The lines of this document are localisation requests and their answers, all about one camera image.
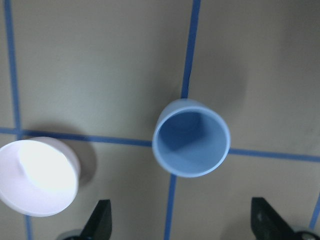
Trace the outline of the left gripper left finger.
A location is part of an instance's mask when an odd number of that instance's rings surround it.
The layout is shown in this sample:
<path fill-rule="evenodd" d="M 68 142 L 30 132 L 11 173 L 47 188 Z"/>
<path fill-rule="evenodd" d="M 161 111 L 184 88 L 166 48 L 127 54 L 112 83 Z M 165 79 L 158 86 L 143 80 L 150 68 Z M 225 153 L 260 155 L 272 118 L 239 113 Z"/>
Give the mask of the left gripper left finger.
<path fill-rule="evenodd" d="M 112 208 L 109 199 L 99 200 L 90 218 L 75 240 L 109 240 L 112 234 Z"/>

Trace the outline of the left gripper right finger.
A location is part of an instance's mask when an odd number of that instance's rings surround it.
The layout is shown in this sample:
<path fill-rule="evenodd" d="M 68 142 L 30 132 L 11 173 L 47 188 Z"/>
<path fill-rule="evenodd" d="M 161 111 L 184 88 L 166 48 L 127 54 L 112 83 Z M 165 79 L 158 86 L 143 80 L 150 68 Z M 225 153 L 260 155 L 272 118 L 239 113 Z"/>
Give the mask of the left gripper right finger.
<path fill-rule="evenodd" d="M 250 227 L 256 240 L 300 239 L 263 197 L 251 199 Z"/>

